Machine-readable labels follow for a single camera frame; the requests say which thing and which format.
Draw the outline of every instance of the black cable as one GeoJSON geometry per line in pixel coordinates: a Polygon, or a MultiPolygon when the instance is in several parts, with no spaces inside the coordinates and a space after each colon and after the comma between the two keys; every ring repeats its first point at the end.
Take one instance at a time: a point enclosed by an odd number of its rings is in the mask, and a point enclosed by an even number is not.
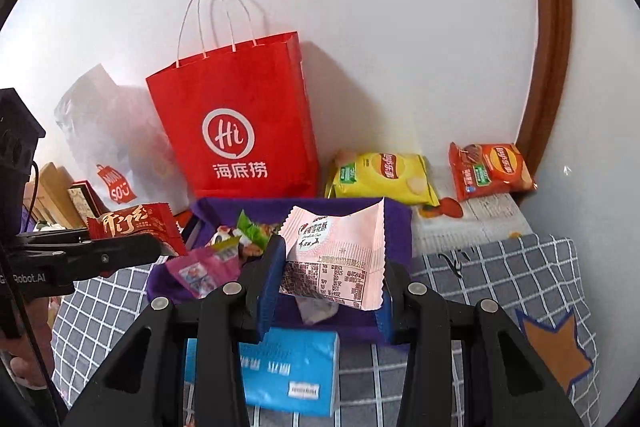
{"type": "Polygon", "coordinates": [[[31,162],[31,167],[36,169],[36,176],[33,182],[33,196],[31,197],[31,204],[29,205],[29,216],[27,217],[27,222],[24,225],[24,230],[22,232],[26,232],[29,228],[29,220],[33,217],[33,205],[36,202],[36,195],[38,193],[38,182],[40,181],[40,170],[38,169],[38,164],[36,162],[31,162]]]}
{"type": "Polygon", "coordinates": [[[20,288],[18,287],[18,283],[14,280],[14,272],[11,269],[11,265],[9,264],[9,258],[7,256],[6,250],[0,244],[0,271],[2,271],[2,276],[6,282],[6,285],[9,286],[9,291],[11,292],[11,298],[14,302],[16,309],[18,310],[18,314],[20,315],[20,320],[24,325],[24,330],[27,334],[27,338],[29,339],[29,343],[31,344],[31,349],[33,350],[33,354],[36,357],[38,362],[38,367],[40,368],[40,372],[42,373],[42,377],[47,384],[47,391],[49,396],[50,406],[53,411],[55,411],[55,419],[56,424],[60,427],[60,415],[58,413],[58,409],[56,408],[56,402],[54,400],[54,394],[58,391],[53,385],[51,381],[51,377],[49,376],[49,371],[47,371],[47,366],[44,363],[44,358],[42,357],[42,353],[40,352],[40,348],[38,347],[38,342],[36,341],[36,336],[33,333],[33,328],[31,327],[31,321],[29,320],[29,315],[27,314],[27,309],[24,305],[24,299],[22,298],[22,293],[20,292],[20,288]]]}

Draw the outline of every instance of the brown star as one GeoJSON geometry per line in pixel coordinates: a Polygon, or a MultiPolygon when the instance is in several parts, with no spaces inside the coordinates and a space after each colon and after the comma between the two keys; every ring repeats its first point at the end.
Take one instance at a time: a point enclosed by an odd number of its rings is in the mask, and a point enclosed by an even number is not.
{"type": "Polygon", "coordinates": [[[574,311],[571,310],[555,328],[537,322],[518,311],[520,329],[531,346],[546,363],[565,393],[586,377],[593,362],[578,344],[574,311]]]}

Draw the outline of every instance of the yellow chip bag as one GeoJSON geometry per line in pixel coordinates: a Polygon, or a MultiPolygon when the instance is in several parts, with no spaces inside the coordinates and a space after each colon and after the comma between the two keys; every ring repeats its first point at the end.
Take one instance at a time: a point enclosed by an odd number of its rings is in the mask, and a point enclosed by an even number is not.
{"type": "Polygon", "coordinates": [[[392,198],[405,204],[440,202],[418,154],[339,153],[326,198],[392,198]]]}

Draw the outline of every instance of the white plastic bag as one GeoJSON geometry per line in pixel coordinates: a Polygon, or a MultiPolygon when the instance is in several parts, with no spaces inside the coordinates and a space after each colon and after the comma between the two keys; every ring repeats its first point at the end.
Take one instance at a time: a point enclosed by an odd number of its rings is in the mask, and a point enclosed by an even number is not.
{"type": "Polygon", "coordinates": [[[99,64],[63,95],[54,117],[109,210],[162,202],[177,214],[189,206],[187,182],[145,88],[117,86],[99,64]]]}

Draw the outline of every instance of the silver screw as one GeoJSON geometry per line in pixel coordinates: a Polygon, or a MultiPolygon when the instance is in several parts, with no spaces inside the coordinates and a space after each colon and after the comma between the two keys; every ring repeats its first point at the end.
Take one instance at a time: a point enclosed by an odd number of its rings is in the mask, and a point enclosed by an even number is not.
{"type": "Polygon", "coordinates": [[[156,297],[151,302],[151,307],[158,310],[164,310],[169,305],[169,299],[166,297],[156,297]]]}
{"type": "Polygon", "coordinates": [[[408,287],[409,293],[414,295],[424,295],[427,293],[427,286],[421,282],[412,282],[408,287]]]}
{"type": "Polygon", "coordinates": [[[236,295],[242,291],[242,285],[239,282],[228,282],[223,286],[222,291],[227,295],[236,295]]]}
{"type": "Polygon", "coordinates": [[[483,299],[480,307],[487,313],[495,313],[498,311],[498,303],[492,299],[483,299]]]}

